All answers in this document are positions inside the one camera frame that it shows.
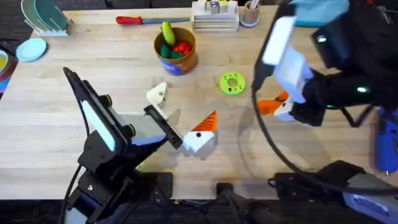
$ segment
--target pencil cup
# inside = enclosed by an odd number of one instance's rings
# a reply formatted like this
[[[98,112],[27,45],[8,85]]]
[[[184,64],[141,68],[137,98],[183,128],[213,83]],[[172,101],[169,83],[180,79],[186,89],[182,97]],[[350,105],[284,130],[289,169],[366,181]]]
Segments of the pencil cup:
[[[260,4],[255,9],[250,8],[251,1],[244,5],[241,24],[244,27],[255,27],[259,23]]]

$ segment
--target green ring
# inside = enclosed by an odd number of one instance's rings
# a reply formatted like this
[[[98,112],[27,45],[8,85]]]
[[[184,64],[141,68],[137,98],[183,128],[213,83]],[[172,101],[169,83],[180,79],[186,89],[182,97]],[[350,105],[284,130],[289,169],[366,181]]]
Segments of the green ring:
[[[235,87],[228,84],[228,80],[232,78],[236,80]],[[238,72],[227,72],[220,78],[220,90],[227,96],[238,96],[243,92],[245,87],[246,81]]]

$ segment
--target blue plate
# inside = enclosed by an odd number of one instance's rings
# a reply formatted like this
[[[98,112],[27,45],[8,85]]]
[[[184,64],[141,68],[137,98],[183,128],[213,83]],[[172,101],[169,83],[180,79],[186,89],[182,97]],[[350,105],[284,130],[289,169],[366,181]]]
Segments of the blue plate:
[[[41,57],[47,43],[41,38],[32,38],[17,47],[17,58],[23,62],[31,62]]]

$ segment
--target knife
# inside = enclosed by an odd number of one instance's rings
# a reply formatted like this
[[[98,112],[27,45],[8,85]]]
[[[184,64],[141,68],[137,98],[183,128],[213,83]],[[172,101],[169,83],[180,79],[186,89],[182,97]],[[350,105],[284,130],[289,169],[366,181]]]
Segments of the knife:
[[[128,16],[118,16],[116,17],[116,22],[120,25],[143,25],[143,24],[161,24],[163,21],[167,22],[189,22],[190,18],[152,18],[143,19],[139,17],[128,17]]]

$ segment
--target stack of blocks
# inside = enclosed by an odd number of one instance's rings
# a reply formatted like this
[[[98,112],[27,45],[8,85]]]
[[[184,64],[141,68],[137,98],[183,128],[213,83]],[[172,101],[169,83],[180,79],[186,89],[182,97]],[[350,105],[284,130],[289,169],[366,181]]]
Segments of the stack of blocks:
[[[239,27],[237,1],[198,0],[192,2],[192,30],[195,32],[236,32]]]

